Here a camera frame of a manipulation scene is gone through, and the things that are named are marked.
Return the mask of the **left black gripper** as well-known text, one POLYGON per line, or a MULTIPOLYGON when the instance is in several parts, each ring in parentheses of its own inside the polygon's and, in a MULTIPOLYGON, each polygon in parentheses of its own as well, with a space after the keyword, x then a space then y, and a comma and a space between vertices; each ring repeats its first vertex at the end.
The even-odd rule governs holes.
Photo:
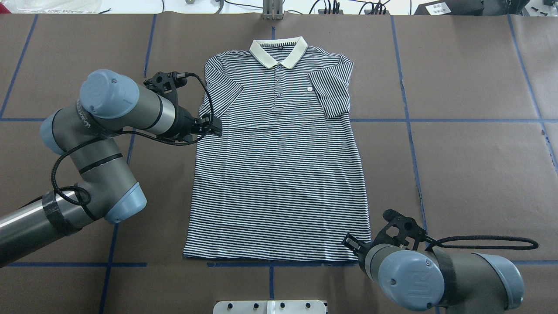
POLYGON ((179 142, 193 142, 194 135, 222 136, 221 120, 212 113, 206 113, 199 118, 192 116, 183 107, 178 107, 176 123, 174 125, 174 140, 179 142))

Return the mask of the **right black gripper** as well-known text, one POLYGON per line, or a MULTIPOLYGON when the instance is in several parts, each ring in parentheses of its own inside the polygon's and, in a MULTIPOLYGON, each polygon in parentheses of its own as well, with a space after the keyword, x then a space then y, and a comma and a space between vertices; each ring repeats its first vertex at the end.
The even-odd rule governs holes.
POLYGON ((348 248, 356 257, 359 262, 362 262, 369 250, 371 250, 371 242, 365 242, 357 239, 351 233, 347 233, 342 241, 343 246, 348 248))

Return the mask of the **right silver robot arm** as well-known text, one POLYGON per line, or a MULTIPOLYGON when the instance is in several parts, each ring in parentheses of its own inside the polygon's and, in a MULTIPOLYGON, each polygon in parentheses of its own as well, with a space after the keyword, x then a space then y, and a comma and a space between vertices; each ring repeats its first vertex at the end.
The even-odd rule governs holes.
POLYGON ((521 306, 525 284, 510 260, 490 254, 417 252, 374 244, 351 234, 343 245, 395 304, 411 311, 442 307, 448 314, 503 314, 521 306))

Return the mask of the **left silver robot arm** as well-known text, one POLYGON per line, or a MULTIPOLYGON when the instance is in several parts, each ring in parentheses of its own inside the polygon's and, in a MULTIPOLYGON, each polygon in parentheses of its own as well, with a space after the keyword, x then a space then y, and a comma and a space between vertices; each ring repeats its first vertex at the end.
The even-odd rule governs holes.
POLYGON ((222 135, 211 94, 194 73, 156 73, 137 84, 112 70, 92 72, 74 105, 40 127, 44 145, 58 154, 52 190, 1 219, 1 266, 8 266, 99 219, 119 223, 147 205, 141 185, 114 141, 123 134, 172 146, 222 135), (209 112, 194 117, 179 105, 178 88, 196 79, 209 112))

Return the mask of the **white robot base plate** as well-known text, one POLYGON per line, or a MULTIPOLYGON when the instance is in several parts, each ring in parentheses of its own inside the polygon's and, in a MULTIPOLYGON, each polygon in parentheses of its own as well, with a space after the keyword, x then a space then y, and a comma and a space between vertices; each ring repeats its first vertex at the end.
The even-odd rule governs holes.
POLYGON ((214 314, 327 314, 321 300, 232 300, 219 301, 214 314))

